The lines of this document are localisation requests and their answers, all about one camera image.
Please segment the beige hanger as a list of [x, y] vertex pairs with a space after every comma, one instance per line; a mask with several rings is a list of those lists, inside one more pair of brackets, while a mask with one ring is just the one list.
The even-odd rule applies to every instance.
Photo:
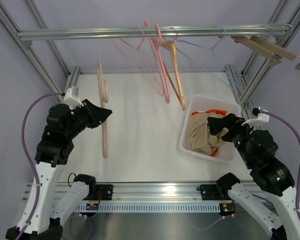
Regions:
[[[97, 62], [97, 83], [99, 90], [99, 99], [100, 99], [100, 107], [105, 108], [108, 103], [109, 94], [108, 94], [108, 83], [103, 78], [103, 68], [102, 62]], [[107, 145], [107, 121], [103, 122], [101, 125], [102, 128], [102, 156], [104, 159], [108, 157], [108, 145]]]

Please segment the thick pink plastic hanger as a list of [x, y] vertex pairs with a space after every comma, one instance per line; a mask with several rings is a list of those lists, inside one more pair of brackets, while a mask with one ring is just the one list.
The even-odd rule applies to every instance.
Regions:
[[161, 43], [162, 43], [162, 34], [160, 26], [156, 23], [154, 25], [154, 29], [156, 30], [157, 36], [148, 38], [148, 41], [151, 46], [151, 50], [154, 56], [155, 64], [158, 69], [159, 77], [161, 80], [161, 86], [163, 91], [163, 96], [165, 99], [165, 102], [167, 104], [170, 103], [170, 89], [169, 89], [169, 83], [168, 83], [168, 76], [165, 73], [164, 69], [164, 61], [162, 59], [161, 52], [159, 50]]

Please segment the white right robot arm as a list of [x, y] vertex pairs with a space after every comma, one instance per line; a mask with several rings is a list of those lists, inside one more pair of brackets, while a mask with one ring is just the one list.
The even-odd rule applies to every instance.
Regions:
[[255, 118], [245, 120], [233, 113], [222, 118], [208, 117], [210, 134], [215, 136], [223, 129], [228, 132], [222, 140], [233, 143], [250, 176], [258, 187], [267, 193], [276, 214], [266, 208], [247, 191], [241, 181], [227, 173], [216, 181], [216, 193], [222, 199], [230, 198], [241, 205], [272, 240], [300, 240], [300, 161], [297, 180], [275, 154], [278, 145], [267, 130], [254, 130], [273, 117], [286, 124], [296, 136], [300, 148], [300, 135], [290, 123], [260, 108], [254, 108]]

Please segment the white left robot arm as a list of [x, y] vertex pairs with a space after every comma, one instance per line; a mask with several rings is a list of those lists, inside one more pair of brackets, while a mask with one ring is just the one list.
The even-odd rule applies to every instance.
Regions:
[[97, 196], [95, 177], [78, 174], [67, 193], [53, 204], [60, 176], [74, 149], [73, 139], [86, 128], [97, 128], [111, 114], [112, 110], [87, 99], [76, 107], [56, 104], [49, 109], [41, 141], [30, 161], [34, 174], [30, 195], [22, 218], [6, 231], [7, 240], [59, 240], [75, 207]]

